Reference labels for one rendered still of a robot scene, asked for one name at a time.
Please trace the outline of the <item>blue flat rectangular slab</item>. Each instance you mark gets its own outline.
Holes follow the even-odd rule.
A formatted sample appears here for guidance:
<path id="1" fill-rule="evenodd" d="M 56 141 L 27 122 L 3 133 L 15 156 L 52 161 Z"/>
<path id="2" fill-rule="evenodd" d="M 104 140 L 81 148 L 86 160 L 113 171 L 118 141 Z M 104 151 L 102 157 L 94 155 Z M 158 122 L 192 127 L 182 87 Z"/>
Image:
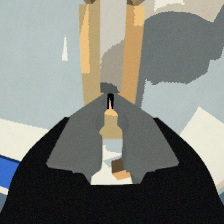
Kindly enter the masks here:
<path id="1" fill-rule="evenodd" d="M 0 186 L 9 189 L 13 175 L 21 161 L 0 155 Z"/>

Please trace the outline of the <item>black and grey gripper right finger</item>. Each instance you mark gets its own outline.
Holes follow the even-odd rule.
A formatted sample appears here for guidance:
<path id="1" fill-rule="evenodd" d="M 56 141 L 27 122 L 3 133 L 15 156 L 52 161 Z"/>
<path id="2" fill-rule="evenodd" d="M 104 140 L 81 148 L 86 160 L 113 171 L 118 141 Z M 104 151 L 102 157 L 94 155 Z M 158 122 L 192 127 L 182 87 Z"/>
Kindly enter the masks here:
<path id="1" fill-rule="evenodd" d="M 158 117 L 117 93 L 110 93 L 111 108 L 122 130 L 122 163 L 132 184 L 154 171 L 159 182 L 185 186 L 204 197 L 224 223 L 224 205 L 213 178 L 197 152 Z"/>

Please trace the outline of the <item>small tan wooden block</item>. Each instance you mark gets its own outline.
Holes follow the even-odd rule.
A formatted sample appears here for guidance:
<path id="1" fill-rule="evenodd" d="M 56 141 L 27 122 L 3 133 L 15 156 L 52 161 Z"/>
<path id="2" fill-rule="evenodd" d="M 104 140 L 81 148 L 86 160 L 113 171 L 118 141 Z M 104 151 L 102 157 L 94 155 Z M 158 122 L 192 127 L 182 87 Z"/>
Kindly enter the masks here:
<path id="1" fill-rule="evenodd" d="M 122 158 L 111 161 L 111 169 L 112 169 L 112 175 L 117 180 L 131 177 L 130 173 L 126 173 L 126 171 L 123 168 Z"/>

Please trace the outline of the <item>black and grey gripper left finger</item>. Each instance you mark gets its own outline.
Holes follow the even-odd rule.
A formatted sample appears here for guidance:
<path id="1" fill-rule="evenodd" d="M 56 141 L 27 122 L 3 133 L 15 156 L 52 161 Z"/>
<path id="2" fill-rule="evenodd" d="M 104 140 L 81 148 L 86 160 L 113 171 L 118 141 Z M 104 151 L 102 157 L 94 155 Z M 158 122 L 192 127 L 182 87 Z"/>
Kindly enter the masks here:
<path id="1" fill-rule="evenodd" d="M 11 180 L 0 224 L 8 224 L 30 197 L 47 188 L 71 184 L 73 173 L 83 173 L 91 185 L 102 168 L 103 139 L 110 93 L 104 93 L 69 117 L 64 117 L 26 153 Z M 91 178 L 91 179 L 90 179 Z"/>

